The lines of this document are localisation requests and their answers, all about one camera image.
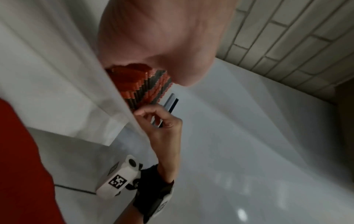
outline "skin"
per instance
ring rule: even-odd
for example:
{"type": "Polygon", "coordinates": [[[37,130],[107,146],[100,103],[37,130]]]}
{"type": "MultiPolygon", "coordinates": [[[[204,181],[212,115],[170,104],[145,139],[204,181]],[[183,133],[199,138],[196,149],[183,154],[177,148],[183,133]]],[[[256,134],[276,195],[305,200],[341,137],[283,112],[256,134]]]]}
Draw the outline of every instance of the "skin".
{"type": "MultiPolygon", "coordinates": [[[[165,182],[171,183],[177,177],[180,167],[182,120],[170,114],[159,104],[141,107],[134,112],[134,115],[149,137],[151,148],[159,160],[157,171],[165,182]],[[162,128],[151,124],[153,116],[157,123],[162,120],[162,128]]],[[[132,202],[115,222],[115,224],[142,223],[143,215],[132,202]]]]}
{"type": "Polygon", "coordinates": [[[144,63],[190,86],[213,63],[238,0],[110,0],[98,34],[103,67],[144,63]]]}

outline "red sleeve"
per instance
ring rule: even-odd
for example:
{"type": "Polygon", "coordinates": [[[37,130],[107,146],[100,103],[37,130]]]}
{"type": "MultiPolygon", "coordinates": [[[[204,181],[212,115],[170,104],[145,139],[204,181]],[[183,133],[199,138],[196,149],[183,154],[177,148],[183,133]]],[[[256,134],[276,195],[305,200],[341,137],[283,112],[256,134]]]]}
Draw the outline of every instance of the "red sleeve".
{"type": "Polygon", "coordinates": [[[0,99],[0,223],[63,224],[54,183],[12,107],[0,99]]]}

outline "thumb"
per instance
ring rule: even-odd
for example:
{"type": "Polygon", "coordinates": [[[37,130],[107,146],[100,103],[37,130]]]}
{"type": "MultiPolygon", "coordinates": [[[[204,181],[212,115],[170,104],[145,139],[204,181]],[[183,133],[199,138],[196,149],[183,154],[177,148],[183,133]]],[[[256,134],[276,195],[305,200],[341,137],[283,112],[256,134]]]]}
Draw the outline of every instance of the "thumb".
{"type": "Polygon", "coordinates": [[[142,130],[149,136],[151,133],[156,131],[156,128],[142,116],[135,116],[136,121],[139,123],[142,130]]]}

